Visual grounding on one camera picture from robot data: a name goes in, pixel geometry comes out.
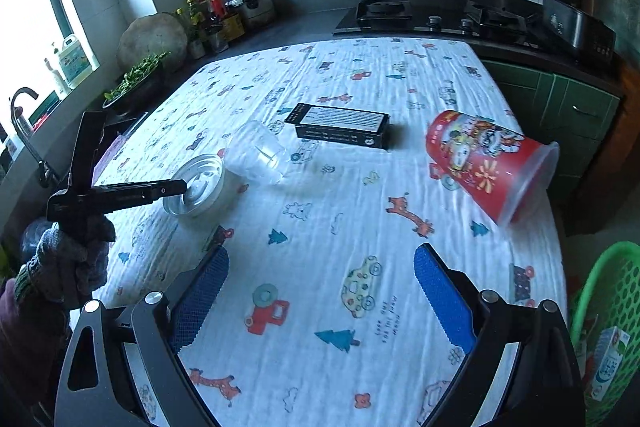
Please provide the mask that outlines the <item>left purple sleeve forearm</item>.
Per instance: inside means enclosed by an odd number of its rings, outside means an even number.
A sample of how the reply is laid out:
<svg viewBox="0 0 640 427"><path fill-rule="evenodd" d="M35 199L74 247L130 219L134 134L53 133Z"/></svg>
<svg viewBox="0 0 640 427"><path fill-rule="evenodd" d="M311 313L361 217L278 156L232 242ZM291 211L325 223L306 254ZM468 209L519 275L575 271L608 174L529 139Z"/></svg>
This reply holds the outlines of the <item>left purple sleeve forearm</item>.
<svg viewBox="0 0 640 427"><path fill-rule="evenodd" d="M41 287L51 269L32 258L1 283L1 413L52 402L58 389L70 314Z"/></svg>

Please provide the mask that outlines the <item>left gloved hand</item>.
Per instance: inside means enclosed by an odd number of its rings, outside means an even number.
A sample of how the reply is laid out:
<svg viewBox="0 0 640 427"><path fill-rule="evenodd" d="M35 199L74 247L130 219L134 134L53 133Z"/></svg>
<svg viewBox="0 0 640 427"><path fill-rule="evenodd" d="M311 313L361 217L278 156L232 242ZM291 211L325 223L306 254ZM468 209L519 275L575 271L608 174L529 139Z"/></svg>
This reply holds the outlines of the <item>left gloved hand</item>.
<svg viewBox="0 0 640 427"><path fill-rule="evenodd" d="M42 234L27 263L29 282L52 303L67 311L79 309L106 284L108 251L115 239L114 225L105 216L89 218L85 245L55 223Z"/></svg>

